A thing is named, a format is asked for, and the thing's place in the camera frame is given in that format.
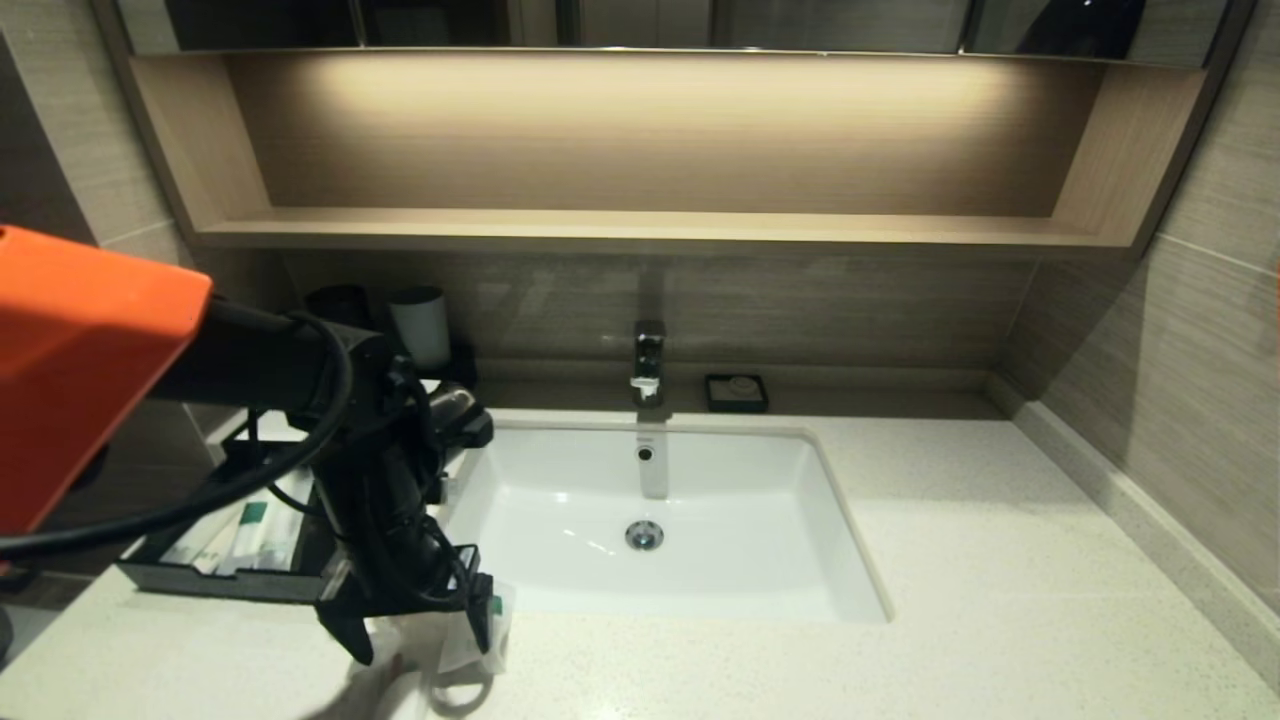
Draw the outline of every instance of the chrome faucet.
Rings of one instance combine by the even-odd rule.
[[[658,320],[636,323],[636,361],[631,373],[631,400],[637,407],[662,405],[662,343],[667,327]]]

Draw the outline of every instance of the sink drain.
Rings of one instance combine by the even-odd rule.
[[[662,544],[662,527],[658,523],[639,520],[627,525],[627,544],[635,550],[645,552],[658,550],[658,546]]]

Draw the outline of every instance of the orange robot part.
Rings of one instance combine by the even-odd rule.
[[[31,532],[200,329],[212,282],[0,225],[0,534]]]

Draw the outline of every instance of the white quartz countertop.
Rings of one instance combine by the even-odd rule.
[[[494,416],[499,433],[632,421]],[[672,428],[806,429],[892,620],[527,614],[517,598],[508,670],[470,716],[1280,716],[1280,700],[1066,475],[1011,423],[974,416],[677,414]],[[333,701],[352,669],[310,607],[138,593],[111,569],[0,673],[0,717],[343,716]]]

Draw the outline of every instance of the white sink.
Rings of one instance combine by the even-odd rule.
[[[641,495],[655,448],[666,500]],[[817,447],[796,436],[499,428],[445,529],[520,610],[886,623]],[[627,527],[657,523],[652,551]]]

